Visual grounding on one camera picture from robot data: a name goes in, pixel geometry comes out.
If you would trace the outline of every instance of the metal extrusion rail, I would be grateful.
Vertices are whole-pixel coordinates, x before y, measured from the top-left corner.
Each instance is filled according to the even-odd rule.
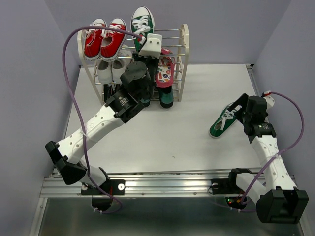
[[[125,194],[119,196],[120,198],[209,197],[213,196],[208,192],[209,187],[212,185],[211,179],[227,178],[228,171],[112,174],[109,177],[126,181]],[[261,177],[259,180],[264,182],[264,177]],[[60,175],[55,172],[51,177],[45,178],[40,197],[90,198],[91,196],[81,195],[81,187],[82,184],[80,182],[66,185]]]

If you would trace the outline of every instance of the shoe rack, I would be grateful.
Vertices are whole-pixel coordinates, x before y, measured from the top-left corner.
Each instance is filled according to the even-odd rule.
[[[185,77],[187,71],[187,64],[189,59],[189,31],[187,24],[182,24],[178,29],[156,29],[154,33],[161,34],[163,36],[162,47],[168,48],[174,54],[171,55],[161,55],[160,58],[163,57],[175,57],[175,70],[174,70],[174,84],[173,84],[173,92],[174,92],[174,101],[182,101]],[[84,56],[84,39],[85,32],[78,32],[77,41],[78,41],[78,51],[79,57],[84,67],[88,78],[92,84],[92,87],[100,101],[101,104],[104,104],[104,91],[103,85],[98,81],[97,78],[97,66],[101,62],[101,58],[95,61],[89,61]],[[127,37],[127,42],[132,40],[130,36]],[[134,51],[135,47],[124,47],[121,50],[131,50]],[[132,58],[131,56],[118,57],[118,59],[124,58]],[[93,67],[93,73],[91,74],[89,68]],[[158,93],[155,92],[152,101],[158,101]]]

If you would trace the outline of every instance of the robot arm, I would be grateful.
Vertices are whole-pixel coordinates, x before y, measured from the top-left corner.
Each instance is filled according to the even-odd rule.
[[[121,76],[123,85],[85,124],[86,133],[84,134],[80,128],[58,143],[50,141],[45,146],[66,184],[80,181],[94,186],[87,175],[86,164],[81,162],[84,155],[83,135],[86,136],[89,150],[105,135],[138,114],[144,108],[141,99],[151,98],[161,51],[161,36],[155,34],[149,36],[152,39],[156,38],[156,44],[144,44],[140,53],[133,55],[135,61],[127,66]],[[91,177],[98,186],[102,186],[108,180],[106,172],[102,168],[93,166],[90,168]]]
[[[276,133],[272,124],[266,122],[266,111],[272,108],[274,99],[271,96],[258,97],[243,94],[229,110],[236,106],[240,109],[235,114],[244,126],[244,132],[255,150],[261,166],[279,153]],[[263,223],[298,223],[308,202],[306,191],[298,190],[290,178],[280,155],[264,170],[266,185],[258,181],[248,192],[256,204],[258,218]],[[229,175],[232,186],[247,190],[254,175],[246,169],[233,169]]]

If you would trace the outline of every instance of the green shoe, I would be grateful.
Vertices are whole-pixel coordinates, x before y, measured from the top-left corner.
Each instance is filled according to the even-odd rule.
[[[154,18],[152,13],[145,6],[136,9],[131,18],[131,32],[143,35],[148,38],[149,33],[154,32]],[[140,43],[137,38],[133,38],[136,51],[140,51]]]
[[[218,138],[221,134],[223,134],[228,129],[228,127],[230,127],[232,124],[235,123],[236,117],[234,114],[237,111],[236,110],[232,110],[231,112],[228,111],[228,108],[230,107],[231,104],[227,105],[224,108],[224,110],[220,114],[219,118],[210,127],[209,135],[212,138]]]

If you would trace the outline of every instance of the white sneaker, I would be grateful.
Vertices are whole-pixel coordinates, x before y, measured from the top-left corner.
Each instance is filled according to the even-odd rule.
[[[132,52],[128,49],[123,49],[127,47],[127,45],[123,45],[120,49],[118,56],[119,57],[127,57],[132,56]],[[113,80],[116,83],[121,84],[122,81],[120,80],[121,75],[125,72],[127,65],[131,62],[131,59],[116,59],[112,62],[112,73],[113,73]]]
[[[112,63],[102,60],[98,64],[97,74],[98,74],[98,80],[102,84],[107,85],[107,84],[113,82]]]

